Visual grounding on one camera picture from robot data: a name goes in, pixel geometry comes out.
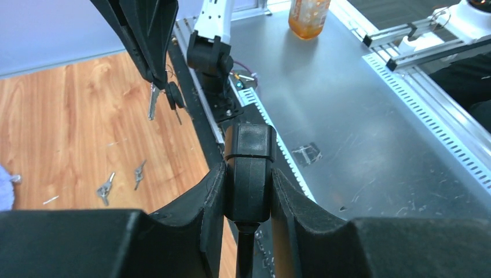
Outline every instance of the orange bottle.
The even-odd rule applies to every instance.
[[[325,23],[331,0],[292,0],[288,24],[300,39],[317,37]]]

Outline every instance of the wood grain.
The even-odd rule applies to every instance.
[[[160,96],[149,121],[148,102],[149,84],[127,53],[1,80],[0,164],[23,178],[15,209],[149,213],[198,183],[208,167],[190,117],[180,110],[179,125]],[[134,191],[134,169],[144,159]],[[105,207],[96,189],[113,171]],[[233,277],[236,244],[224,227],[220,272]]]

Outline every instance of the orange liquid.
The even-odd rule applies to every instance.
[[[309,26],[300,24],[298,21],[292,17],[288,18],[288,25],[292,29],[293,33],[300,39],[313,39],[322,32],[324,26]]]

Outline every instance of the metal key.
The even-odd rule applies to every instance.
[[[112,172],[111,176],[109,176],[108,180],[105,183],[103,183],[101,185],[101,187],[99,187],[96,190],[97,196],[102,198],[102,201],[104,202],[105,206],[109,206],[109,200],[107,199],[107,196],[109,195],[109,192],[111,191],[112,180],[114,179],[115,174],[116,174],[115,172]]]
[[[143,180],[143,166],[145,165],[145,163],[146,163],[146,159],[143,160],[143,162],[138,168],[135,169],[135,182],[136,182],[135,190],[138,189],[140,182]]]
[[[157,106],[157,98],[159,97],[160,89],[153,84],[150,84],[150,106],[148,108],[148,119],[153,120],[155,118],[155,107]]]

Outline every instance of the white wall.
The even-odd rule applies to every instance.
[[[197,15],[203,0],[179,0],[178,18]],[[236,7],[255,0],[235,0]],[[0,78],[123,50],[89,0],[0,0]]]

